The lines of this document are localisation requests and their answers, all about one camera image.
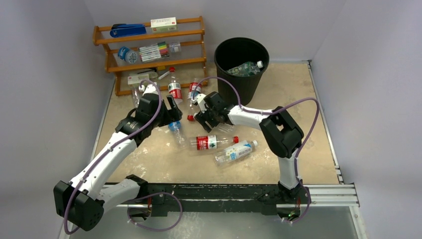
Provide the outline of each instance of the wire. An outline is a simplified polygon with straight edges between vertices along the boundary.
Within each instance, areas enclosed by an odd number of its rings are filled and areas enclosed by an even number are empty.
[[[237,104],[239,105],[239,107],[243,110],[243,111],[245,111],[245,112],[248,112],[248,113],[253,113],[253,114],[260,114],[260,115],[275,115],[275,114],[278,114],[278,113],[280,113],[280,112],[283,112],[283,111],[285,111],[285,110],[287,110],[288,108],[290,108],[290,107],[292,107],[292,106],[295,106],[295,105],[297,105],[297,104],[300,104],[300,103],[302,103],[302,102],[304,102],[304,101],[314,101],[315,103],[316,103],[316,113],[315,113],[315,117],[314,117],[314,121],[312,122],[312,125],[311,125],[311,128],[309,129],[309,132],[308,132],[308,134],[306,135],[306,137],[305,137],[305,139],[303,140],[303,143],[302,143],[302,145],[299,147],[299,149],[298,149],[298,151],[296,151],[296,155],[295,155],[295,160],[294,160],[294,167],[295,167],[295,177],[296,177],[296,180],[297,180],[297,182],[299,183],[299,185],[304,189],[304,191],[306,192],[306,194],[307,194],[307,199],[308,199],[308,202],[307,202],[307,204],[306,204],[306,208],[305,208],[305,210],[304,210],[304,212],[296,219],[296,220],[294,220],[294,221],[292,221],[292,222],[290,222],[290,223],[296,223],[296,222],[298,222],[298,221],[300,221],[305,215],[306,215],[306,213],[308,212],[308,209],[309,209],[309,206],[310,206],[310,204],[311,204],[311,194],[309,193],[309,190],[303,185],[303,183],[302,183],[302,181],[300,180],[300,177],[299,177],[299,173],[298,173],[298,157],[299,157],[299,153],[302,151],[302,149],[303,149],[303,147],[304,147],[304,145],[306,144],[306,142],[308,141],[308,139],[309,139],[309,136],[311,135],[311,133],[312,133],[312,131],[314,130],[314,128],[315,128],[315,125],[316,125],[316,123],[317,123],[317,119],[318,119],[318,116],[319,116],[319,102],[315,99],[315,98],[312,98],[312,97],[307,97],[307,98],[303,98],[303,99],[301,99],[301,100],[298,100],[298,101],[295,101],[295,102],[293,102],[293,103],[290,103],[290,104],[288,104],[287,106],[285,106],[285,107],[283,107],[283,108],[281,108],[281,109],[278,109],[278,110],[276,110],[276,111],[274,111],[274,112],[262,112],[262,111],[254,111],[254,110],[249,110],[249,109],[246,109],[241,103],[240,103],[240,96],[239,96],[239,93],[237,92],[237,90],[236,90],[236,88],[229,82],[229,81],[227,81],[226,79],[223,79],[223,78],[221,78],[221,77],[216,77],[216,76],[209,76],[209,77],[206,77],[206,78],[203,78],[201,81],[199,81],[198,82],[198,84],[195,86],[195,88],[192,90],[193,92],[195,92],[196,91],[196,89],[197,89],[197,87],[198,87],[198,85],[200,85],[203,81],[205,81],[205,80],[208,80],[208,79],[217,79],[217,80],[221,80],[221,81],[224,81],[224,82],[226,82],[232,89],[233,89],[233,91],[234,91],[234,93],[236,94],[236,97],[237,97]]]
[[[78,192],[79,188],[82,186],[82,183],[86,180],[86,178],[89,176],[89,174],[95,169],[95,167],[107,156],[107,154],[109,152],[111,152],[116,146],[118,146],[122,142],[126,141],[129,138],[132,138],[133,136],[137,135],[138,133],[140,133],[141,131],[143,131],[145,128],[147,128],[155,120],[155,118],[157,118],[157,115],[160,113],[161,101],[162,101],[161,94],[160,94],[160,88],[156,84],[154,84],[152,81],[150,81],[150,80],[146,80],[146,81],[149,84],[153,84],[154,87],[155,87],[155,89],[157,89],[157,92],[158,92],[158,107],[157,107],[157,110],[155,111],[155,114],[140,129],[138,129],[137,131],[135,131],[135,132],[129,134],[128,136],[122,138],[121,140],[119,140],[116,143],[114,143],[110,148],[108,148],[108,150],[106,150],[102,155],[100,155],[98,157],[98,159],[91,165],[91,167],[86,171],[86,173],[79,180],[79,183],[76,185],[75,189],[73,190],[72,194],[70,195],[69,201],[68,201],[68,203],[66,205],[65,214],[64,214],[64,217],[63,217],[63,227],[64,227],[64,230],[65,230],[65,233],[66,234],[71,235],[71,234],[75,233],[79,229],[79,227],[76,227],[74,230],[69,231],[67,222],[68,222],[68,218],[69,218],[70,206],[73,203],[73,200],[74,200],[74,198],[76,196],[76,193]]]
[[[165,195],[169,195],[169,196],[173,197],[176,200],[177,204],[179,204],[179,208],[180,208],[179,218],[177,218],[177,221],[173,225],[169,226],[168,228],[163,228],[163,229],[156,229],[156,228],[150,228],[150,227],[144,226],[142,224],[135,222],[132,219],[132,217],[130,217],[130,213],[129,213],[130,208],[127,209],[127,217],[129,218],[129,221],[131,223],[133,223],[135,226],[138,226],[140,228],[144,228],[144,229],[147,229],[147,230],[150,230],[150,231],[153,231],[153,232],[165,232],[165,231],[168,231],[168,230],[174,228],[180,222],[180,220],[182,219],[182,214],[183,214],[182,203],[179,201],[179,199],[176,198],[176,196],[174,196],[171,193],[161,192],[161,193],[154,193],[154,194],[145,196],[143,198],[137,198],[137,200],[143,200],[143,199],[146,199],[146,198],[151,198],[151,197],[154,197],[154,196],[157,196],[157,195],[160,195],[160,194],[165,194]]]

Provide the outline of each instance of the crushed plastic bottle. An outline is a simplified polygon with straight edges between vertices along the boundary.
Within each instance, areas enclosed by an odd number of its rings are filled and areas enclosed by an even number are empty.
[[[182,88],[180,87],[179,79],[176,75],[176,69],[174,67],[170,67],[169,69],[169,94],[171,94],[174,98],[174,101],[177,105],[179,105],[183,99],[182,99]]]
[[[227,70],[227,73],[234,75],[234,76],[241,76],[241,77],[247,77],[247,76],[253,76],[261,72],[261,68],[264,67],[264,63],[262,61],[258,61],[256,64],[248,61],[240,66],[236,66],[231,68],[230,70]]]
[[[215,135],[190,137],[189,145],[191,150],[207,150],[223,147],[231,143],[239,143],[239,137],[217,137]]]
[[[194,114],[196,113],[195,105],[192,103],[192,98],[194,98],[196,95],[198,95],[199,93],[201,93],[202,90],[202,85],[198,85],[198,79],[194,78],[194,81],[189,85],[189,92],[188,92],[188,100],[187,100],[187,105],[188,105],[188,120],[189,121],[195,121],[194,119]]]
[[[187,146],[186,136],[182,131],[182,124],[180,121],[176,121],[169,124],[169,130],[173,133],[176,143],[181,147]]]
[[[241,141],[235,145],[232,145],[223,151],[220,151],[215,154],[215,162],[218,166],[233,162],[239,158],[245,157],[248,154],[252,153],[255,150],[255,147],[258,146],[256,140],[253,141]]]

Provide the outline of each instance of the wooden shelf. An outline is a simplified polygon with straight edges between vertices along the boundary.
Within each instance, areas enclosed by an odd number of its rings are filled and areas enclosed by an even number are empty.
[[[204,20],[202,16],[196,18],[186,18],[186,19],[177,19],[177,24],[183,23],[193,23],[198,22],[200,24],[199,29],[194,30],[184,30],[184,31],[173,31],[173,32],[165,32],[165,33],[149,33],[149,34],[142,34],[142,35],[135,35],[135,36],[126,36],[126,37],[118,37],[113,38],[111,37],[108,32],[111,30],[111,26],[104,26],[104,27],[94,27],[93,32],[93,43],[94,45],[102,45],[105,53],[106,53],[106,61],[105,61],[105,70],[107,72],[114,73],[116,79],[115,85],[115,93],[117,96],[121,95],[130,95],[131,91],[121,91],[120,90],[120,82],[121,82],[121,72],[123,71],[131,71],[131,70],[139,70],[145,68],[155,68],[159,66],[174,66],[174,65],[181,65],[181,64],[191,64],[191,63],[202,63],[204,76],[207,76],[207,70],[205,63],[207,61],[205,44],[204,44],[204,34],[205,34],[205,27],[204,27]],[[144,23],[145,27],[150,27],[151,23],[146,22]],[[110,49],[110,43],[120,43],[120,42],[128,42],[128,41],[141,41],[147,39],[155,39],[155,38],[163,38],[163,37],[175,37],[175,36],[186,36],[186,35],[200,35],[200,40],[197,41],[187,41],[181,42],[181,46],[183,47],[182,53],[184,51],[189,50],[189,46],[198,45],[198,49],[195,49],[195,52],[198,52],[198,55],[195,57],[186,57],[183,56],[179,57],[169,57],[164,58],[160,61],[152,61],[147,63],[142,63],[138,61],[135,64],[127,64],[126,62],[122,61],[120,58],[117,57],[118,49]],[[138,47],[132,47],[134,51],[138,52]],[[182,88],[189,87],[189,84],[182,84]],[[167,87],[161,87],[161,90],[166,90]]]

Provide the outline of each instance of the white box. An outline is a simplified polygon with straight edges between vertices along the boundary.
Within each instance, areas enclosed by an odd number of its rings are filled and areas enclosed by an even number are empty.
[[[151,20],[152,33],[161,33],[177,30],[177,23],[175,17],[152,19]]]

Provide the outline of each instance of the wooden rack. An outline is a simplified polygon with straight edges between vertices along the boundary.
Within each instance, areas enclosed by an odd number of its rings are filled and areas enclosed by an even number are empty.
[[[121,91],[120,90],[120,83],[121,83],[121,77],[123,71],[131,71],[131,70],[139,70],[139,69],[146,69],[146,68],[155,68],[159,66],[174,66],[174,65],[181,65],[181,64],[190,64],[190,63],[202,63],[203,69],[204,69],[204,76],[207,76],[207,69],[206,69],[206,61],[207,61],[207,55],[205,51],[205,44],[204,44],[204,34],[205,34],[205,27],[204,27],[204,20],[202,16],[196,17],[196,18],[186,18],[186,19],[177,19],[177,24],[181,23],[192,23],[192,22],[199,22],[200,23],[200,29],[196,30],[186,30],[186,31],[173,31],[173,32],[165,32],[165,33],[150,33],[150,34],[143,34],[143,35],[135,35],[135,36],[125,36],[125,37],[118,37],[118,38],[112,38],[111,36],[109,38],[105,37],[109,36],[109,34],[102,34],[103,31],[110,32],[111,26],[104,26],[104,27],[94,27],[94,33],[93,33],[93,42],[95,46],[102,45],[106,58],[105,58],[105,70],[107,72],[113,72],[115,75],[115,94],[117,96],[123,96],[123,95],[130,95],[131,91]],[[144,23],[145,27],[150,27],[151,23],[146,22]],[[202,49],[202,56],[196,57],[196,58],[187,58],[187,59],[178,59],[178,60],[172,60],[171,57],[165,58],[161,61],[153,61],[148,63],[140,63],[140,64],[127,64],[124,61],[121,61],[118,56],[118,49],[110,49],[109,45],[110,43],[119,43],[119,42],[127,42],[127,41],[140,41],[140,40],[146,40],[146,39],[154,39],[154,38],[162,38],[162,37],[175,37],[175,36],[186,36],[186,35],[201,35],[201,39],[198,41],[187,41],[187,42],[181,42],[181,46],[192,46],[192,45],[201,45]],[[138,52],[137,47],[132,48],[134,51]],[[182,88],[189,87],[189,83],[187,84],[181,84]],[[161,86],[160,90],[167,90],[167,86]]]

